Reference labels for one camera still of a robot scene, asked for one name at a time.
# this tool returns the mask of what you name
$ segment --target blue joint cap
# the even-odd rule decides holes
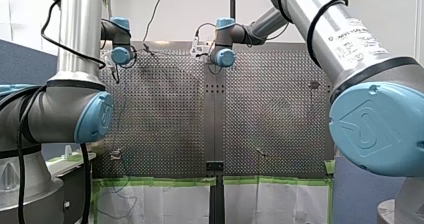
[[[365,82],[333,103],[330,132],[357,166],[384,176],[424,177],[424,93]]]
[[[218,18],[218,20],[216,20],[216,29],[222,30],[225,28],[230,28],[230,27],[233,27],[235,24],[236,22],[234,21],[233,18],[228,18],[228,17]]]
[[[116,25],[124,28],[127,31],[130,31],[130,21],[125,17],[111,17],[110,21],[115,23]]]
[[[0,85],[0,97],[12,94],[14,92],[17,92],[32,86],[34,85],[29,85],[29,84]]]
[[[231,67],[236,62],[236,53],[231,49],[222,49],[216,54],[216,62],[221,67]]]
[[[99,92],[82,112],[75,128],[76,143],[101,140],[109,132],[112,121],[113,99],[108,92]]]
[[[125,66],[131,61],[131,54],[123,47],[115,47],[112,51],[112,61],[120,66]]]

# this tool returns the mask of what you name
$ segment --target white wall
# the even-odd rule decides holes
[[[142,40],[157,0],[112,0],[113,15],[128,17],[134,40]],[[270,0],[237,0],[239,23],[250,23],[271,8]],[[229,0],[162,0],[151,25],[148,40],[191,41],[197,27],[205,22],[215,23],[218,17],[230,15]],[[213,28],[202,29],[204,38],[213,40]],[[284,42],[303,42],[296,28],[290,27],[276,39]]]
[[[383,45],[395,55],[424,58],[424,15],[420,0],[350,0],[350,10],[369,27]],[[51,1],[0,0],[0,39],[12,40],[35,49],[56,53],[56,48],[39,36]],[[143,39],[156,0],[112,0],[116,16],[130,19],[133,40]],[[269,0],[237,0],[237,21],[250,23],[271,7]],[[162,0],[147,40],[190,41],[197,27],[229,16],[229,0]],[[59,13],[52,18],[48,34],[57,38]],[[202,39],[213,39],[213,29],[205,27]],[[294,28],[275,41],[303,42]]]
[[[55,54],[57,48],[40,35],[51,3],[50,0],[0,0],[0,39]],[[56,7],[46,31],[49,37],[56,40],[59,16]]]

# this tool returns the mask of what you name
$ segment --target perforated metal panel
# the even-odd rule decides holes
[[[190,43],[150,46],[161,53],[140,53],[120,84],[102,71],[115,111],[96,177],[204,176],[211,160],[224,160],[225,175],[325,175],[329,88],[305,45],[236,47],[236,65],[218,76],[188,56]]]
[[[324,175],[329,87],[304,46],[238,50],[226,75],[225,173]]]
[[[140,52],[134,68],[120,69],[120,84],[102,71],[115,110],[95,176],[204,175],[204,69],[182,47]],[[112,161],[118,148],[122,159]]]

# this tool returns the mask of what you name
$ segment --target gray robot arm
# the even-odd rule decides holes
[[[249,44],[250,34],[251,44],[263,44],[267,35],[292,22],[333,84],[329,127],[341,152],[376,174],[424,176],[423,68],[413,58],[393,57],[351,16],[347,0],[271,2],[277,10],[247,27],[219,19],[211,61],[232,66],[233,43]]]
[[[128,20],[102,23],[102,1],[60,0],[60,44],[99,59],[100,40],[111,40],[113,61],[125,65],[133,58]],[[60,48],[57,73],[41,92],[25,85],[0,86],[0,219],[4,222],[18,223],[18,129],[35,94],[20,129],[26,167],[25,219],[34,224],[63,222],[62,182],[51,179],[41,143],[94,142],[107,134],[113,100],[99,79],[99,69],[98,62]]]

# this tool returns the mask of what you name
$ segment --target sticker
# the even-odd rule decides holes
[[[354,68],[359,62],[367,62],[370,58],[377,62],[379,55],[389,53],[360,20],[351,18],[347,21],[350,26],[328,37],[329,46],[341,63]]]

